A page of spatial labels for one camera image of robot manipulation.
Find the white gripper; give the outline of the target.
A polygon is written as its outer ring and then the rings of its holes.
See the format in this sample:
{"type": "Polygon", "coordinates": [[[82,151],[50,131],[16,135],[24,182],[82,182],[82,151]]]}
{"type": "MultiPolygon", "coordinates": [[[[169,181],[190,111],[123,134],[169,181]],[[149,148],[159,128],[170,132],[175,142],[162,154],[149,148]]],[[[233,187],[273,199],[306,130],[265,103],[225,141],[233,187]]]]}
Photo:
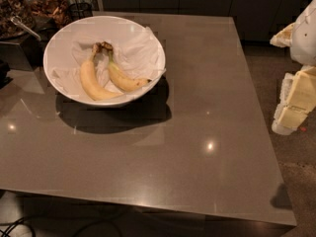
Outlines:
{"type": "Polygon", "coordinates": [[[316,108],[316,0],[295,23],[274,35],[270,44],[290,47],[291,58],[304,65],[295,74],[285,74],[272,124],[273,132],[291,135],[316,108]]]}

